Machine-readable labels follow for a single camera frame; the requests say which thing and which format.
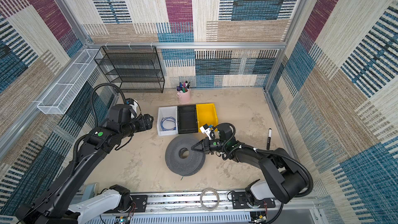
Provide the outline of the grey filament spool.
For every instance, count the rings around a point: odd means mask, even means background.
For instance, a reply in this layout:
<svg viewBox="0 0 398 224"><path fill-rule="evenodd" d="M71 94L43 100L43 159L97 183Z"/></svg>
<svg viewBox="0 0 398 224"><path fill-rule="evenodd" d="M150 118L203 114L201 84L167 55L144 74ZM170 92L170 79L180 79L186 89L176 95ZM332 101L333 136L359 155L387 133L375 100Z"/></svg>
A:
<svg viewBox="0 0 398 224"><path fill-rule="evenodd" d="M196 174L205 163L205 154L191 149L199 140L192 134L174 138L167 146L165 162L168 168L180 176Z"/></svg>

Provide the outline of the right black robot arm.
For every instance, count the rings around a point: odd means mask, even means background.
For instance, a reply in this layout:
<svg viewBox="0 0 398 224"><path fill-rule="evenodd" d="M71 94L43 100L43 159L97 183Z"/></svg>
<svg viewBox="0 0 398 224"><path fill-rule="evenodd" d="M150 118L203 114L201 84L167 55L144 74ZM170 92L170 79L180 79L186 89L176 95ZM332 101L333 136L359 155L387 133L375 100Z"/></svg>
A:
<svg viewBox="0 0 398 224"><path fill-rule="evenodd" d="M230 123L217 126L205 124L200 129L207 137L194 144L191 147L193 151L217 153L224 161L229 159L260 169L268 191L279 202L287 204L293 198L305 197L312 192L314 181L309 170L283 148L270 149L271 129L268 130L265 150L238 141L235 138L236 128Z"/></svg>

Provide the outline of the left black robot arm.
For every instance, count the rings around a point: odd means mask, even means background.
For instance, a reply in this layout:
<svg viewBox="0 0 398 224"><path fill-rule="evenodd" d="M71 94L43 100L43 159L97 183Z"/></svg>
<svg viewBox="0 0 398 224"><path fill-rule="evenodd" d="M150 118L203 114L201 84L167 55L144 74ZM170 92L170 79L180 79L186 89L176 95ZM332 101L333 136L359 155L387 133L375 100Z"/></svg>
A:
<svg viewBox="0 0 398 224"><path fill-rule="evenodd" d="M149 114L136 113L139 104L126 98L119 87L123 102L108 111L102 123L80 137L73 148L73 158L66 169L31 205L21 205L16 217L22 224L85 224L109 210L127 211L132 199L130 191L115 185L103 194L89 200L72 204L80 187L99 163L113 150L125 145L122 140L135 133L150 130L154 118Z"/></svg>

